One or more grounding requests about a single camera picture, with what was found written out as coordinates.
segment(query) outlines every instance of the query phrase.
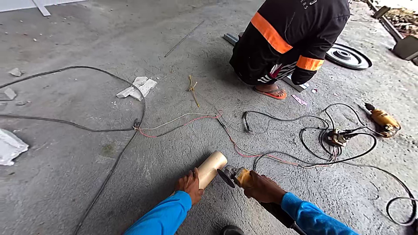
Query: shoe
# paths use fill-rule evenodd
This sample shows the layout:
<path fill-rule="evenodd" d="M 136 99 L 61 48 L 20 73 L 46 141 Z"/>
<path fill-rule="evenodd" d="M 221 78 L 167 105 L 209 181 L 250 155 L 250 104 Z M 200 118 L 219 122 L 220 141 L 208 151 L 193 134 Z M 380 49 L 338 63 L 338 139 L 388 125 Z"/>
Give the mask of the shoe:
<path fill-rule="evenodd" d="M 220 235 L 245 235 L 244 232 L 237 226 L 227 225 L 222 228 Z"/>

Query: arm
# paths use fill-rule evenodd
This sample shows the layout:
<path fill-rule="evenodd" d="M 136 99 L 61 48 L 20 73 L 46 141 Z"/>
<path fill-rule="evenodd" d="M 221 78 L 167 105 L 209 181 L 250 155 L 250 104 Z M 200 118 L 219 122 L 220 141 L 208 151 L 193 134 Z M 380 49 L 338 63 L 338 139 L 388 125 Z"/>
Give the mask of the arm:
<path fill-rule="evenodd" d="M 191 208 L 191 198 L 184 191 L 176 191 L 133 224 L 125 235 L 174 234 Z"/>
<path fill-rule="evenodd" d="M 284 212 L 296 222 L 296 224 L 308 235 L 355 235 L 356 233 L 339 222 L 338 220 L 326 215 L 319 208 L 310 202 L 302 201 L 295 195 L 284 191 L 273 180 L 265 175 L 260 176 L 255 171 L 251 171 L 253 186 L 244 188 L 244 194 L 256 199 L 261 205 L 265 203 L 281 206 Z M 281 210 L 276 208 L 270 212 L 276 218 L 282 218 L 281 222 L 290 227 L 292 224 L 288 219 L 283 220 L 283 216 L 276 215 Z"/>
<path fill-rule="evenodd" d="M 301 53 L 292 74 L 294 84 L 303 84 L 316 74 L 324 63 L 325 53 L 334 45 L 348 17 L 347 15 L 331 19 L 314 37 L 309 38 L 310 44 Z"/>
<path fill-rule="evenodd" d="M 292 193 L 286 193 L 283 196 L 281 206 L 306 234 L 357 234 L 345 224 L 325 214 L 314 204 L 302 201 Z"/>
<path fill-rule="evenodd" d="M 142 216 L 124 235 L 173 235 L 191 206 L 200 201 L 203 191 L 199 189 L 199 172 L 195 168 L 177 181 L 172 196 Z"/>

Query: hand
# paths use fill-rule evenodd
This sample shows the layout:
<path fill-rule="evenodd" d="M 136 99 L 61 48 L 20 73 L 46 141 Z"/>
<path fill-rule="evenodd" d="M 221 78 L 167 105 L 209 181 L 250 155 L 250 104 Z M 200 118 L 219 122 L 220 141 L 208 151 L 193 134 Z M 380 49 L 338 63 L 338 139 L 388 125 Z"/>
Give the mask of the hand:
<path fill-rule="evenodd" d="M 253 185 L 251 187 L 244 187 L 244 194 L 248 198 L 252 197 L 259 202 L 281 204 L 286 191 L 265 175 L 260 176 L 255 171 L 250 171 L 250 175 L 253 180 Z"/>
<path fill-rule="evenodd" d="M 184 191 L 190 195 L 191 204 L 196 205 L 204 192 L 204 189 L 199 189 L 199 171 L 195 167 L 189 174 L 180 178 L 175 187 L 175 191 Z"/>

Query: black disc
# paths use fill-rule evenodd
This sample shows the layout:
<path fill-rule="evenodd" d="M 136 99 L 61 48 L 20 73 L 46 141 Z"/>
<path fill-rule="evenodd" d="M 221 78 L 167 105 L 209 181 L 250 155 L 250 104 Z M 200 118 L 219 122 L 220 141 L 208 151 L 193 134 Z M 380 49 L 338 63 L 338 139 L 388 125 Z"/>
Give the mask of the black disc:
<path fill-rule="evenodd" d="M 218 172 L 218 175 L 232 188 L 235 188 L 235 184 L 234 182 L 232 182 L 232 179 L 229 178 L 227 176 L 227 174 L 225 174 L 225 172 L 223 172 L 221 169 L 216 169 L 216 171 Z"/>
<path fill-rule="evenodd" d="M 327 51 L 325 58 L 349 69 L 364 70 L 372 66 L 371 60 L 363 53 L 338 43 Z"/>

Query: blue long-sleeve shirt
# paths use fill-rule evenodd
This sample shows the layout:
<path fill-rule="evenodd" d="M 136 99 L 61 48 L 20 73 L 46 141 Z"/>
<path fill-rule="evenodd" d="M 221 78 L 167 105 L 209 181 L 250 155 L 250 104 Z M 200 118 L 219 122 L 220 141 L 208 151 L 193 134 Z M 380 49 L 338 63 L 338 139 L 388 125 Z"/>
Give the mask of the blue long-sleeve shirt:
<path fill-rule="evenodd" d="M 283 196 L 281 207 L 307 235 L 357 235 L 345 224 L 292 193 Z M 176 191 L 135 222 L 125 235 L 173 235 L 190 208 L 189 194 Z"/>

